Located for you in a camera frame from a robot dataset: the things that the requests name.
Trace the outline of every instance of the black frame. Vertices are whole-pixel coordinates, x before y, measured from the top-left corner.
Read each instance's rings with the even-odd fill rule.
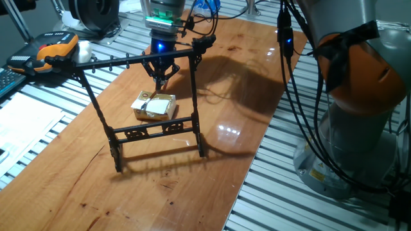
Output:
[[[104,132],[106,133],[107,138],[109,139],[110,144],[110,152],[114,158],[114,162],[116,165],[117,172],[123,172],[123,144],[126,142],[134,142],[134,141],[141,141],[145,139],[151,139],[156,137],[163,137],[167,135],[175,135],[179,133],[186,133],[186,132],[193,132],[196,135],[197,140],[197,147],[200,157],[205,157],[202,138],[200,133],[200,121],[198,116],[198,108],[197,108],[197,86],[195,82],[195,71],[197,69],[197,65],[202,60],[202,54],[205,53],[206,49],[211,47],[213,42],[215,41],[211,39],[210,43],[204,46],[204,40],[193,40],[193,48],[191,49],[184,49],[180,51],[172,51],[167,53],[159,53],[159,54],[151,54],[145,55],[144,53],[141,56],[133,56],[129,57],[129,54],[126,54],[126,58],[117,58],[114,59],[111,56],[110,60],[103,60],[103,61],[96,61],[89,62],[86,64],[76,64],[69,58],[64,57],[46,57],[45,61],[48,64],[51,64],[53,67],[60,68],[62,71],[69,72],[72,74],[71,79],[76,80],[85,87],[91,103],[93,104],[94,109],[97,112],[98,117],[103,125]],[[112,70],[113,66],[118,65],[126,65],[127,69],[130,67],[130,64],[147,64],[148,62],[158,61],[160,62],[162,58],[182,58],[188,57],[189,59],[189,68],[190,68],[190,80],[191,80],[191,93],[192,93],[192,100],[193,100],[193,113],[190,117],[184,117],[180,119],[172,119],[169,121],[161,121],[156,123],[150,124],[142,124],[138,126],[129,126],[125,128],[116,128],[109,126],[104,118],[103,112],[97,102],[97,99],[91,89],[89,82],[84,74],[84,70],[92,70],[93,72],[96,68],[103,68],[109,67],[110,71]],[[191,128],[184,128],[183,122],[191,121]],[[152,128],[156,126],[162,127],[162,132],[149,134],[147,128]],[[126,139],[118,139],[117,133],[123,133],[126,135]]]

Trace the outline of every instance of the cardboard box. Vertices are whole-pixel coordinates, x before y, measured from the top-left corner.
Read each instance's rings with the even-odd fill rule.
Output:
[[[158,121],[167,121],[173,117],[175,107],[177,106],[174,95],[156,94],[151,100],[152,92],[142,91],[139,97],[134,101],[131,107],[137,119],[153,119]]]

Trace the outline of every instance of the wooden table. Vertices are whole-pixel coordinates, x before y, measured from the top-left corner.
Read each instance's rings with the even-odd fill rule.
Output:
[[[284,91],[275,31],[220,20],[196,72],[208,158],[198,157],[194,134],[183,133],[126,144],[127,168],[116,173],[89,105],[0,192],[0,230],[221,230]],[[301,52],[306,38],[295,32],[294,42]],[[177,96],[176,115],[185,117],[188,59],[176,63],[181,70],[165,92]],[[139,123],[130,106],[141,90],[154,82],[133,65],[98,96],[109,125]]]

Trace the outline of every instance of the warning label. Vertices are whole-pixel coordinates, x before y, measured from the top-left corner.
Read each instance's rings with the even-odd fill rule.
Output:
[[[314,178],[316,178],[317,180],[324,182],[325,179],[325,175],[320,173],[319,171],[315,170],[314,168],[311,169],[310,171],[310,175]]]
[[[340,179],[340,177],[338,177],[333,170],[331,170],[318,158],[316,158],[313,163],[310,175],[314,177],[316,180],[331,187],[339,189],[346,189],[348,187],[347,183]]]

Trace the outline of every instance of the metal slatted platform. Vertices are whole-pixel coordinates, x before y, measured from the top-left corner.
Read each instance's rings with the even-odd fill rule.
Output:
[[[189,8],[192,1],[186,2]],[[244,1],[222,0],[221,15],[233,16],[245,6]],[[242,15],[240,19],[275,26],[279,11],[278,1],[257,5],[261,16]],[[111,45],[92,44],[99,60],[113,55],[125,57],[126,51],[139,55],[148,47],[151,38],[143,24],[141,13],[123,14],[130,25]],[[294,30],[300,30],[293,19]],[[303,53],[312,50],[309,44]],[[86,72],[93,92],[97,96],[125,67],[113,67],[113,71],[99,69]],[[312,57],[302,56],[294,70],[303,109],[308,121],[313,122],[317,66]],[[17,91],[33,99],[61,108],[65,117],[53,127],[9,172],[0,177],[0,190],[7,186],[84,108],[90,99],[81,85],[62,76],[53,78],[55,86],[46,87],[29,82]],[[13,98],[11,93],[0,101],[0,108]],[[319,118],[327,110],[327,99],[320,102]],[[392,129],[396,130],[404,113],[399,107],[392,116]],[[396,227],[396,221],[388,218],[388,196],[369,196],[364,200],[353,198],[336,201],[313,192],[295,174],[292,158],[296,145],[303,140],[295,122],[290,104],[284,94],[269,124],[249,172],[229,214],[224,230],[407,230],[405,224]]]

